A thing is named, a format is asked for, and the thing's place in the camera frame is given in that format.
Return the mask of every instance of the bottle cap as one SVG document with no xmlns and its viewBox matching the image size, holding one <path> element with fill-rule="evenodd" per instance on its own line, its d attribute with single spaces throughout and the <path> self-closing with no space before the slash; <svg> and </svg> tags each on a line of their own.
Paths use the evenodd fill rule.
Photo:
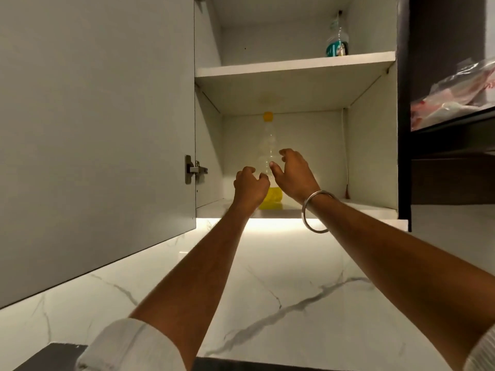
<svg viewBox="0 0 495 371">
<path fill-rule="evenodd" d="M 263 114 L 263 120 L 265 122 L 272 122 L 273 121 L 273 113 L 272 112 L 265 112 Z"/>
</svg>

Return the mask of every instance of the bracelet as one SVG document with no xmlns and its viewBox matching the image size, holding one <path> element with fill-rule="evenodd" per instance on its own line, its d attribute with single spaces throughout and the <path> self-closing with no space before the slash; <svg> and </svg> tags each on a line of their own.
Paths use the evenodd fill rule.
<svg viewBox="0 0 495 371">
<path fill-rule="evenodd" d="M 306 225 L 306 228 L 308 228 L 309 230 L 311 231 L 314 231 L 315 233 L 319 233 L 319 234 L 323 234 L 323 233 L 327 233 L 329 230 L 328 229 L 325 229 L 325 230 L 314 230 L 312 227 L 309 226 L 307 220 L 306 220 L 306 206 L 308 205 L 309 201 L 311 199 L 313 199 L 313 196 L 316 196 L 318 194 L 326 194 L 328 196 L 330 196 L 331 198 L 335 199 L 335 200 L 338 200 L 334 194 L 332 193 L 329 193 L 328 191 L 325 191 L 325 190 L 320 190 L 320 191 L 317 191 L 317 192 L 314 192 L 312 193 L 303 203 L 302 205 L 302 209 L 301 209 L 301 217 L 302 217 L 302 222 Z"/>
</svg>

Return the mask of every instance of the clear plastic bottle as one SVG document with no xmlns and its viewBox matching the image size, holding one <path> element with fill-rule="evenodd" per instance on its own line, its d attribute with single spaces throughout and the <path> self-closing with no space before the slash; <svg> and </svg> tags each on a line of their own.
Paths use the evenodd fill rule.
<svg viewBox="0 0 495 371">
<path fill-rule="evenodd" d="M 327 57 L 347 56 L 349 54 L 349 35 L 345 32 L 342 21 L 342 11 L 330 25 L 330 37 L 327 40 Z"/>
<path fill-rule="evenodd" d="M 259 158 L 257 172 L 264 173 L 270 180 L 270 189 L 263 203 L 259 206 L 260 209 L 281 209 L 282 208 L 282 189 L 275 182 L 275 177 L 270 169 L 270 161 L 278 163 L 280 160 L 279 149 L 277 145 L 277 137 L 275 126 L 273 124 L 273 113 L 265 112 L 263 115 L 263 134 L 259 143 Z"/>
</svg>

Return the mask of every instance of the sleeve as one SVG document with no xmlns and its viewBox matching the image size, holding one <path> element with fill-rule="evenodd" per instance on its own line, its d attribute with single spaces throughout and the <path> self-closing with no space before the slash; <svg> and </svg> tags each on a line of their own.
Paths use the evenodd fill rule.
<svg viewBox="0 0 495 371">
<path fill-rule="evenodd" d="M 136 319 L 118 320 L 96 337 L 76 371 L 186 371 L 179 350 L 163 333 Z"/>
<path fill-rule="evenodd" d="M 478 341 L 464 365 L 464 371 L 493 370 L 495 370 L 495 325 Z"/>
</svg>

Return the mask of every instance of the open cabinet door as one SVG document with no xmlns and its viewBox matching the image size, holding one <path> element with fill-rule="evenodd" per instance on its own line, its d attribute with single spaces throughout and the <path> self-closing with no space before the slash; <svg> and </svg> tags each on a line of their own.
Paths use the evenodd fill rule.
<svg viewBox="0 0 495 371">
<path fill-rule="evenodd" d="M 193 0 L 0 1 L 0 307 L 195 227 L 194 96 Z"/>
</svg>

